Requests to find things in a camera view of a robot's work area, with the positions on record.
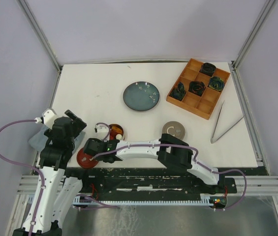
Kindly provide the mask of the red lunch box lid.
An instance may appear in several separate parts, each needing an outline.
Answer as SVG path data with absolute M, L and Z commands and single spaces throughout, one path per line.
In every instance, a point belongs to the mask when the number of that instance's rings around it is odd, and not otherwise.
M 79 166 L 84 169 L 94 168 L 99 163 L 91 155 L 83 153 L 82 148 L 78 151 L 76 160 Z

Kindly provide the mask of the red steel lunch bowl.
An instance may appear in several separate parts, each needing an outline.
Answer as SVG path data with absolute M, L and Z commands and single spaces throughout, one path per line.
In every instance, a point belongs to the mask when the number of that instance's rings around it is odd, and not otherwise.
M 119 124 L 110 124 L 109 140 L 125 140 L 125 131 Z

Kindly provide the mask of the fried chicken piece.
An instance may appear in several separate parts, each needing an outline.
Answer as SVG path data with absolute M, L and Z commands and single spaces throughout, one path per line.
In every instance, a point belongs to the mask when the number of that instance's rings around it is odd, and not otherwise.
M 111 127 L 111 130 L 113 132 L 120 133 L 120 134 L 122 134 L 122 132 L 123 132 L 123 130 L 121 128 L 119 128 L 118 126 L 114 126 L 114 125 Z

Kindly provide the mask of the blue ceramic food plate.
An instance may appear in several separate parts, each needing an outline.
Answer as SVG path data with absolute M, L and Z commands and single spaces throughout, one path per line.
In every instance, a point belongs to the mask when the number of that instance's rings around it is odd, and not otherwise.
M 144 112 L 154 108 L 159 100 L 159 90 L 149 82 L 134 82 L 128 85 L 123 92 L 125 105 L 138 112 Z

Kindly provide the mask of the beige lunch box lid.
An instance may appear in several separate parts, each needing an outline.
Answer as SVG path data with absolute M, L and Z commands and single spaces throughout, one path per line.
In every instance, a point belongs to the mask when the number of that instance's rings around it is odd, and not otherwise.
M 164 124 L 162 134 L 170 134 L 182 140 L 185 137 L 185 127 L 177 121 L 169 121 Z

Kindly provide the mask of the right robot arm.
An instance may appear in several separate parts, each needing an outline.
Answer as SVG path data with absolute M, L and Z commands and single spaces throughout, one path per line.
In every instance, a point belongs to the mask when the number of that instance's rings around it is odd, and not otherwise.
M 225 187 L 225 181 L 219 176 L 217 168 L 206 166 L 197 158 L 199 151 L 196 148 L 170 134 L 162 134 L 160 139 L 152 141 L 133 143 L 120 140 L 104 142 L 97 138 L 89 138 L 83 147 L 83 153 L 96 161 L 106 163 L 154 159 L 172 171 L 196 176 L 212 192 L 219 192 Z

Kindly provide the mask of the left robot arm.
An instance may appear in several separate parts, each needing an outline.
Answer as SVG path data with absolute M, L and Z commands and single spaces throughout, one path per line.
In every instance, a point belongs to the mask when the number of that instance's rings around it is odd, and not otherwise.
M 64 219 L 80 192 L 90 187 L 84 175 L 65 174 L 75 149 L 75 138 L 87 126 L 70 110 L 59 117 L 54 110 L 46 110 L 40 119 L 48 130 L 48 138 L 40 153 L 39 178 L 30 211 L 15 236 L 60 236 Z

